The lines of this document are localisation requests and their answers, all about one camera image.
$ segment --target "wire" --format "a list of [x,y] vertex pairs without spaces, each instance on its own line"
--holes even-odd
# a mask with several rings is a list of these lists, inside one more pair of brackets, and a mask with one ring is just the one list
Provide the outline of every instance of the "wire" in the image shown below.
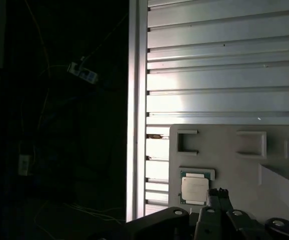
[[[68,65],[51,65],[49,67],[49,69],[52,69],[52,68],[56,68],[56,67],[64,67],[64,68],[67,68]],[[37,76],[37,78],[40,78],[46,71],[48,70],[48,68],[46,68],[45,70],[43,70],[42,72],[39,73],[39,75]]]
[[[35,15],[33,14],[33,12],[31,11],[31,8],[27,2],[27,0],[24,0],[26,6],[28,7],[28,10],[30,12],[30,15],[32,17],[32,20],[36,26],[36,29],[38,31],[38,34],[39,34],[39,38],[40,38],[40,43],[41,45],[43,46],[43,52],[44,52],[44,56],[45,56],[45,60],[46,60],[46,64],[47,64],[47,71],[48,71],[48,77],[49,79],[51,79],[51,72],[50,72],[50,62],[49,62],[49,55],[48,55],[48,52],[47,52],[47,48],[45,46],[45,42],[44,42],[44,39],[42,37],[42,34],[41,34],[41,30],[40,30],[40,26],[35,18]],[[48,97],[49,97],[49,92],[50,92],[50,88],[48,87],[47,91],[46,91],[46,95],[45,95],[45,98],[44,98],[44,102],[43,102],[43,106],[42,106],[42,110],[41,110],[41,114],[40,114],[40,117],[39,117],[39,120],[38,120],[38,125],[37,125],[37,129],[39,130],[40,128],[40,124],[41,124],[41,121],[42,121],[42,118],[43,118],[43,114],[44,114],[44,111],[45,111],[45,108],[46,108],[46,104],[47,104],[47,100],[48,100]]]
[[87,55],[86,57],[82,59],[82,62],[78,65],[79,69],[81,69],[83,65],[87,62],[87,60],[103,46],[105,41],[116,31],[116,29],[123,23],[123,21],[126,19],[127,16],[128,16],[128,13],[126,13],[122,17],[122,19],[116,24],[116,26],[111,30],[111,32],[107,34],[107,36],[102,40],[102,42],[89,55]]
[[122,209],[122,207],[113,207],[113,208],[109,208],[109,209],[106,209],[106,210],[96,210],[96,209],[92,209],[92,208],[89,208],[89,207],[80,206],[80,205],[78,205],[76,203],[74,203],[73,205],[76,206],[76,207],[82,208],[82,209],[87,209],[87,210],[95,211],[95,212],[98,212],[98,213],[105,213],[105,212],[109,212],[111,210],[120,210],[120,209]]
[[34,24],[35,24],[35,26],[36,26],[36,29],[37,29],[37,31],[38,31],[39,38],[40,38],[40,43],[41,43],[41,45],[43,46],[43,53],[44,53],[45,60],[46,60],[46,64],[47,64],[48,76],[49,76],[49,78],[51,78],[49,55],[48,55],[48,52],[47,52],[47,48],[46,48],[46,46],[45,46],[45,41],[44,41],[44,39],[43,39],[43,37],[42,37],[42,34],[41,34],[40,26],[39,26],[39,24],[38,24],[38,22],[37,22],[37,20],[36,20],[35,15],[34,15],[33,12],[31,11],[31,8],[30,8],[27,0],[24,0],[24,2],[25,2],[25,4],[26,4],[26,6],[28,7],[29,13],[30,13],[30,15],[31,15],[31,17],[32,17],[32,20],[33,20],[33,22],[34,22]]
[[50,232],[48,232],[45,228],[43,228],[41,225],[39,225],[39,224],[37,223],[37,217],[38,217],[38,215],[41,213],[41,211],[44,209],[44,207],[47,205],[48,202],[49,202],[49,201],[46,201],[44,204],[42,204],[42,206],[40,207],[40,209],[39,209],[38,212],[36,213],[36,215],[35,215],[35,217],[34,217],[34,219],[33,219],[33,222],[34,222],[34,224],[35,224],[38,228],[40,228],[40,229],[43,230],[46,234],[48,234],[50,238],[52,238],[53,240],[57,240]]
[[83,210],[83,209],[81,209],[81,208],[78,208],[78,207],[75,207],[75,206],[72,206],[72,205],[69,205],[69,204],[66,204],[66,203],[65,203],[64,205],[66,205],[67,207],[72,208],[72,209],[74,209],[74,210],[80,211],[80,212],[82,212],[82,213],[89,214],[89,215],[91,215],[91,216],[93,216],[93,217],[102,219],[103,221],[116,221],[116,222],[117,222],[118,224],[120,224],[120,225],[121,225],[122,223],[119,222],[119,221],[122,221],[122,222],[125,221],[124,219],[116,219],[116,218],[114,218],[114,217],[112,217],[112,216],[109,216],[109,215],[99,214],[99,213],[95,213],[95,212],[89,212],[89,211]]
[[32,160],[32,166],[36,163],[36,146],[33,145],[33,160]]

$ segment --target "rectangular slot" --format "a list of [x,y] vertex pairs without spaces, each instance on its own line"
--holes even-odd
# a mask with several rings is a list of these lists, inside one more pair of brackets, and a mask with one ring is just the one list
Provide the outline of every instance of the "rectangular slot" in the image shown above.
[[265,159],[267,157],[267,133],[265,131],[238,131],[236,153],[242,158]]
[[183,155],[196,156],[198,150],[195,149],[197,130],[179,130],[177,132],[177,152]]

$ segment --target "bolt head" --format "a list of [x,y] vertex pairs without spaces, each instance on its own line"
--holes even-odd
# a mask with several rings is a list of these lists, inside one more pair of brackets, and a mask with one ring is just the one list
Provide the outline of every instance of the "bolt head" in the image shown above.
[[236,216],[241,216],[243,214],[241,211],[233,211],[232,213]]
[[183,212],[182,212],[182,211],[180,211],[180,210],[175,210],[175,211],[174,211],[174,214],[176,214],[176,215],[182,215],[182,214],[183,214]]
[[283,227],[285,225],[282,221],[279,220],[274,220],[272,223],[278,227]]

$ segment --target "robotic arm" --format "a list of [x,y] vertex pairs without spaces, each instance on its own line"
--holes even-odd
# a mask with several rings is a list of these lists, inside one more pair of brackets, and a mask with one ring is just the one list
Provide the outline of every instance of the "robotic arm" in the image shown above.
[[289,240],[289,221],[271,218],[260,224],[234,209],[226,189],[210,189],[207,206],[189,214],[170,207],[126,223],[89,240]]

